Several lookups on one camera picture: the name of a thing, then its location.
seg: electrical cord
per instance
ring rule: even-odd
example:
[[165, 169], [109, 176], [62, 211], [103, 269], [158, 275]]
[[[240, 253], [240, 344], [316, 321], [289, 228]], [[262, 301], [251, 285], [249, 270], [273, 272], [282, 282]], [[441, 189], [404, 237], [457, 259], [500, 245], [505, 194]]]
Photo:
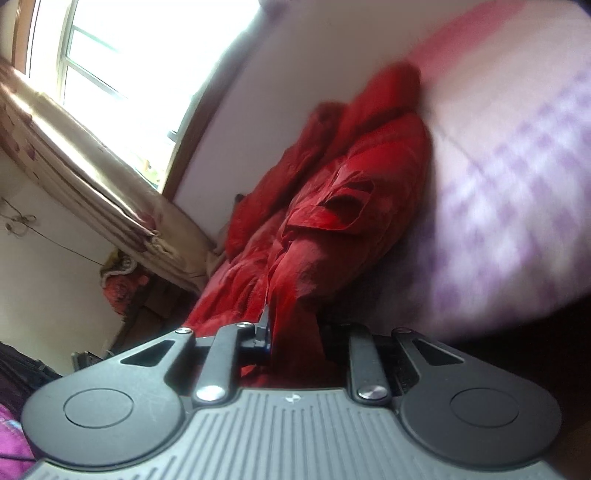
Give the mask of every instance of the electrical cord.
[[0, 453], [2, 460], [14, 460], [15, 462], [36, 462], [37, 459], [32, 457], [23, 457], [21, 455], [9, 455], [7, 453]]
[[92, 260], [91, 258], [88, 258], [84, 255], [82, 255], [81, 253], [77, 252], [76, 250], [72, 250], [71, 248], [68, 247], [64, 247], [64, 245], [57, 243], [55, 240], [52, 240], [51, 238], [49, 238], [48, 236], [43, 235], [41, 232], [38, 232], [37, 230], [35, 230], [31, 225], [27, 225], [31, 230], [33, 230], [37, 235], [42, 236], [45, 240], [49, 240], [52, 244], [57, 245], [58, 247], [62, 247], [64, 250], [68, 250], [69, 252], [72, 252], [73, 254], [78, 255], [79, 257], [85, 258], [87, 259], [89, 262], [93, 262], [95, 264], [97, 264], [98, 266], [102, 267], [102, 263], [97, 262], [96, 260]]
[[[56, 242], [55, 240], [52, 240], [48, 236], [45, 236], [43, 233], [41, 233], [40, 231], [36, 230], [35, 228], [33, 228], [31, 226], [31, 223], [33, 223], [33, 222], [35, 222], [37, 220], [37, 218], [34, 215], [23, 215], [12, 203], [10, 203], [8, 200], [6, 200], [6, 198], [0, 197], [0, 199], [4, 203], [6, 203], [12, 210], [14, 210], [15, 212], [17, 212], [17, 214], [18, 214], [18, 215], [15, 215], [15, 216], [10, 217], [8, 215], [3, 215], [3, 214], [0, 213], [0, 218], [4, 218], [4, 219], [9, 220], [10, 222], [13, 222], [13, 223], [20, 223], [26, 229], [33, 230], [33, 232], [35, 232], [37, 235], [42, 236], [45, 240], [50, 241], [52, 244], [57, 245], [58, 247], [61, 247], [64, 250], [68, 250], [69, 252], [72, 252], [73, 254], [76, 254], [79, 257], [85, 258], [89, 262], [93, 262], [96, 265], [102, 266], [102, 263], [97, 262], [96, 260], [92, 260], [91, 258], [88, 258], [85, 255], [82, 255], [80, 252], [77, 252], [76, 250], [72, 250], [71, 248], [68, 248], [68, 247], [62, 245], [62, 244]], [[6, 230], [8, 232], [13, 233], [16, 236], [22, 236], [24, 234], [24, 232], [23, 233], [17, 233], [17, 232], [15, 232], [12, 223], [6, 223], [5, 224], [5, 227], [6, 227]]]

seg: bed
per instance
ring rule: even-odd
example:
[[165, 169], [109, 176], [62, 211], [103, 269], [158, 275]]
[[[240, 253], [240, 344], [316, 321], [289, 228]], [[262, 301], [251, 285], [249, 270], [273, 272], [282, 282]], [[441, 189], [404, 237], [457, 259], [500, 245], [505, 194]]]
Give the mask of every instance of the bed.
[[492, 1], [410, 53], [433, 137], [430, 191], [329, 320], [451, 341], [591, 291], [589, 45], [591, 18], [574, 2]]

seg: floral curtain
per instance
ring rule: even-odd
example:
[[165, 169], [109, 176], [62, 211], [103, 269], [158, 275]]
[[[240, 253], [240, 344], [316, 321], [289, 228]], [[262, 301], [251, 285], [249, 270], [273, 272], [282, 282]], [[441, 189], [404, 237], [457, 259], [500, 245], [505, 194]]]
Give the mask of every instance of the floral curtain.
[[130, 257], [180, 287], [202, 290], [212, 247], [206, 235], [1, 59], [0, 146], [34, 182]]

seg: red jacket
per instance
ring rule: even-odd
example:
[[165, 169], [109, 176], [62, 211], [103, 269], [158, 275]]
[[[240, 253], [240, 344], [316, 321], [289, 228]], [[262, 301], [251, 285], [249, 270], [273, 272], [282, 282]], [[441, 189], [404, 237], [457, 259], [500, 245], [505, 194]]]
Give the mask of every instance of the red jacket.
[[271, 365], [257, 382], [330, 381], [316, 313], [400, 238], [421, 200], [431, 144], [415, 113], [420, 73], [378, 73], [349, 105], [323, 103], [298, 141], [237, 205], [228, 262], [186, 325], [197, 336], [257, 321], [269, 304]]

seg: ribbed gray plate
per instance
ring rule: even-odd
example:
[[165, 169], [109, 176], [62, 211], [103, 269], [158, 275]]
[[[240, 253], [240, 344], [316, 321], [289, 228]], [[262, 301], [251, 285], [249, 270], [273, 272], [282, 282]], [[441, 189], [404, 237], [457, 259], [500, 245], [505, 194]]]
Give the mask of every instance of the ribbed gray plate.
[[430, 456], [385, 408], [344, 390], [243, 390], [195, 413], [168, 449], [140, 465], [77, 472], [41, 462], [30, 480], [557, 480], [545, 463], [474, 472]]

